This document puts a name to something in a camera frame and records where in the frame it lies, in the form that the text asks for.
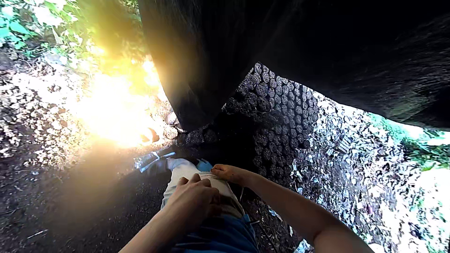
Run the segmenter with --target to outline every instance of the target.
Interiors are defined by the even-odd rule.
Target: charcoal stack
[[[318,120],[318,112],[311,89],[277,76],[260,63],[246,75],[223,111],[227,115],[242,114],[259,126],[248,133],[253,136],[253,165],[258,173],[284,186],[289,185],[297,149],[310,145],[308,135]],[[207,139],[206,132],[213,135],[205,128],[200,132],[203,136],[195,134],[200,141]]]

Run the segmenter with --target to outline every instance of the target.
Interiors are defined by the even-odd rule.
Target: stick
[[[47,232],[47,231],[48,231],[48,229],[44,229],[44,230],[42,230],[41,232],[37,232],[37,233],[35,233],[34,235],[31,235],[31,236],[27,237],[27,239],[30,239],[31,237],[33,237],[33,236],[35,236],[35,235],[39,235],[39,234],[42,234],[42,233]]]

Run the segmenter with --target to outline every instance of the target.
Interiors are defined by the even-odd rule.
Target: fabric
[[[176,185],[181,177],[184,176],[187,179],[191,179],[195,173],[198,173],[201,179],[209,179],[211,187],[219,190],[222,197],[220,206],[222,207],[223,213],[231,214],[238,218],[245,214],[244,209],[226,181],[219,179],[210,172],[199,171],[195,165],[186,159],[169,158],[167,159],[167,168],[172,171],[172,176],[171,181],[167,184],[167,189],[164,192],[161,209],[164,208],[170,196],[175,192]]]
[[[222,215],[207,219],[196,232],[186,235],[175,244],[172,252],[256,253],[259,251],[255,231],[246,214],[242,218]]]

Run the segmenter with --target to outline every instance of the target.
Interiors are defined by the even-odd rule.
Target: lens flare
[[[153,63],[145,61],[143,69],[147,73],[145,82],[164,94]],[[155,131],[159,132],[162,127],[150,115],[157,104],[149,95],[132,95],[131,85],[127,75],[97,74],[90,83],[90,94],[82,98],[72,112],[91,133],[123,148],[148,145]]]

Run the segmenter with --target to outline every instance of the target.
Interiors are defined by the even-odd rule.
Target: green leaf
[[[0,18],[0,26],[4,26],[6,24],[8,24],[9,22],[7,22],[5,19]]]
[[[11,22],[9,24],[9,28],[11,28],[11,30],[13,30],[14,32],[18,32],[18,33],[22,33],[22,34],[30,34],[28,29],[26,29],[21,24],[19,24],[19,22],[16,22],[16,21]]]
[[[0,28],[0,38],[6,38],[10,35],[10,31],[8,28]]]
[[[14,12],[14,8],[12,6],[5,6],[1,9],[1,13],[3,14],[3,16],[9,20],[11,20],[14,15],[16,14]]]
[[[21,48],[24,47],[24,46],[26,46],[25,42],[19,41],[19,42],[17,42],[17,43],[14,45],[14,48],[17,49],[17,50],[19,50],[19,49],[21,49]]]

